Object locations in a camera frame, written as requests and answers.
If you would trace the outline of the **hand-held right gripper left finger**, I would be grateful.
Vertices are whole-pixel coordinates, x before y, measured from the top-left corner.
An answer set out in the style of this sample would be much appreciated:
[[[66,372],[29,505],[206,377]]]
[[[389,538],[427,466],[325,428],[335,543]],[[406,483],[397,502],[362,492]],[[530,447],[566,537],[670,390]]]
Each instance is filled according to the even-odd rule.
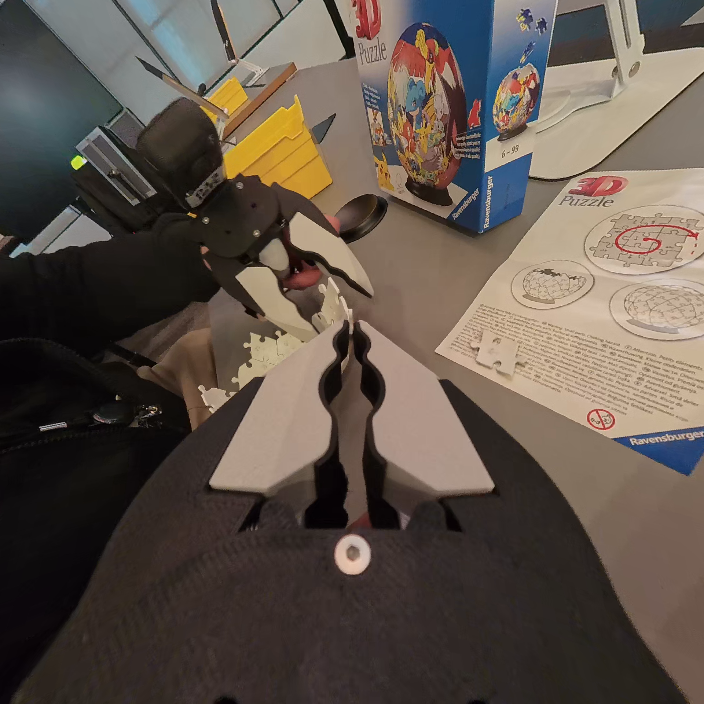
[[[277,499],[307,527],[347,524],[348,479],[331,402],[349,338],[349,322],[334,323],[235,396],[245,408],[210,489]]]

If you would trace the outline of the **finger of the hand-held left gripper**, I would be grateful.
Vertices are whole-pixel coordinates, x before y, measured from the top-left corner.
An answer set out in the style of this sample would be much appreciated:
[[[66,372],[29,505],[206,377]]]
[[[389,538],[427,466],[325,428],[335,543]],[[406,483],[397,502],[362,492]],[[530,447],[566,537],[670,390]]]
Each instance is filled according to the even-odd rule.
[[[315,338],[318,332],[302,316],[296,304],[289,300],[277,273],[287,271],[289,257],[283,242],[269,242],[260,252],[258,265],[239,272],[235,280],[249,295],[255,309],[269,322],[295,338]]]
[[[368,298],[374,296],[373,285],[364,267],[337,234],[303,213],[293,216],[288,230],[291,248],[302,260],[321,264],[329,273],[341,277],[357,292]]]

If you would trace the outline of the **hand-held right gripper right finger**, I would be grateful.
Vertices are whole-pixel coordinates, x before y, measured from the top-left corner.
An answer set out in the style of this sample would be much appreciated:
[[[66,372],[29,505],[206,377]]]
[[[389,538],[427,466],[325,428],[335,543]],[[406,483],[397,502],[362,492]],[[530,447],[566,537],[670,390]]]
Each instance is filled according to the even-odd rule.
[[[364,321],[355,324],[355,356],[360,390],[371,404],[363,476],[372,527],[398,529],[400,516],[410,517],[422,503],[494,490],[433,372]]]

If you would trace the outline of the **partly built puzzle ball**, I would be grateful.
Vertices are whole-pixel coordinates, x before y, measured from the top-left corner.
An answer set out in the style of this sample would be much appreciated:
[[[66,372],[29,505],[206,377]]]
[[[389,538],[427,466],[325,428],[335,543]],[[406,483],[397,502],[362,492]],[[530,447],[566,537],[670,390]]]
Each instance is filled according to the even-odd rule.
[[[353,311],[336,282],[328,277],[318,286],[318,294],[305,293],[304,309],[312,312],[312,304],[320,310],[312,314],[315,334],[327,331],[333,324],[353,324]],[[210,323],[217,381],[214,386],[198,386],[207,410],[214,414],[252,380],[264,377],[305,342],[271,322],[254,320],[238,309],[224,292],[210,304]]]

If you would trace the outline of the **person's left forearm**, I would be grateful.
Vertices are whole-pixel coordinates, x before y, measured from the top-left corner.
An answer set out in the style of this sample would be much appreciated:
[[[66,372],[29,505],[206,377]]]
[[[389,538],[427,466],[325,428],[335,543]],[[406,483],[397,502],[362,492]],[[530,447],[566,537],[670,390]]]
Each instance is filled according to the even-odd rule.
[[[207,303],[220,290],[200,246],[165,214],[150,230],[1,259],[1,340],[57,342],[89,356]]]

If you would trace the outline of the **white puzzle piece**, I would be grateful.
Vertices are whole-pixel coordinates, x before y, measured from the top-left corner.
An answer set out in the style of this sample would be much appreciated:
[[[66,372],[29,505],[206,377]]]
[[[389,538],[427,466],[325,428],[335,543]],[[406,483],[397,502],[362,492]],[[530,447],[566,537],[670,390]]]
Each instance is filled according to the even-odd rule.
[[[470,347],[476,352],[476,363],[491,369],[504,377],[511,378],[517,367],[523,367],[528,360],[519,351],[519,344],[506,336],[490,330],[483,330],[478,341],[471,341]]]

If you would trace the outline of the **blue puzzle box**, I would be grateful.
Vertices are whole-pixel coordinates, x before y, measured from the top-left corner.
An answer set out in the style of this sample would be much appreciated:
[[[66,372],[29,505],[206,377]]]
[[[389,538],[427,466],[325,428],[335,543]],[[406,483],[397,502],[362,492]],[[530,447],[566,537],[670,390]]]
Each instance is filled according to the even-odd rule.
[[[523,211],[557,1],[348,1],[379,187],[462,230]]]

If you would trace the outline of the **yellow plastic crate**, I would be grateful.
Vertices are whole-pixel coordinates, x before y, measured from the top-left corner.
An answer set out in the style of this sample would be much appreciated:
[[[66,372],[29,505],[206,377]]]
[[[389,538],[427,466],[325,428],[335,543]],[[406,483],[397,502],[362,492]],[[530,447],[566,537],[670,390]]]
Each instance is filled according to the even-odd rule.
[[[224,154],[224,171],[228,179],[255,175],[308,199],[333,183],[297,95]]]
[[[228,118],[236,115],[249,102],[244,87],[236,77],[222,83],[214,93],[204,98],[227,112]]]

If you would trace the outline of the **person's beige trousers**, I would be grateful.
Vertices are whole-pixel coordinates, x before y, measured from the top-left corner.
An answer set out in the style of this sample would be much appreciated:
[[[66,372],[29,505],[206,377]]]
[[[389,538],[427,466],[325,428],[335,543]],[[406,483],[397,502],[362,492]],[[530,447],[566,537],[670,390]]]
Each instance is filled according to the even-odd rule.
[[[211,416],[200,387],[218,388],[211,329],[188,332],[172,345],[160,362],[153,367],[138,367],[136,374],[181,397],[191,430],[195,430]]]

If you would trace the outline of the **white instruction leaflet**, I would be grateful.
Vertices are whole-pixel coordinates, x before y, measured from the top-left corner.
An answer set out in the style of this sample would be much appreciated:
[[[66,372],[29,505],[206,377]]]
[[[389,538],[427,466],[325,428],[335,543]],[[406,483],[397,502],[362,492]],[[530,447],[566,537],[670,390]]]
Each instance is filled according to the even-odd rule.
[[[478,365],[483,330],[527,364],[511,378]],[[703,458],[703,169],[569,182],[436,353],[689,476]]]

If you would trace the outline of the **large dark screen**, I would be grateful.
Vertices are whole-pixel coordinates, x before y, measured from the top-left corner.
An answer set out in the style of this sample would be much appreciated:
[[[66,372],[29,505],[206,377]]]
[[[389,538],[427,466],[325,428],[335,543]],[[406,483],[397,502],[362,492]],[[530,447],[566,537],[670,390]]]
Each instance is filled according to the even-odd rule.
[[[31,242],[77,198],[76,145],[120,103],[23,1],[1,2],[1,235]]]

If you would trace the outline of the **white stand base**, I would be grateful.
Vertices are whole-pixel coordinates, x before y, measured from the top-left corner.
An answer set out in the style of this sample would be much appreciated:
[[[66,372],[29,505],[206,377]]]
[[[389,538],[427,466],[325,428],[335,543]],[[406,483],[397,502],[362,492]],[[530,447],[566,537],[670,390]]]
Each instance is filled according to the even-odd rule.
[[[601,1],[614,59],[546,71],[530,177],[558,181],[603,162],[703,74],[703,48],[645,54],[635,1]]]

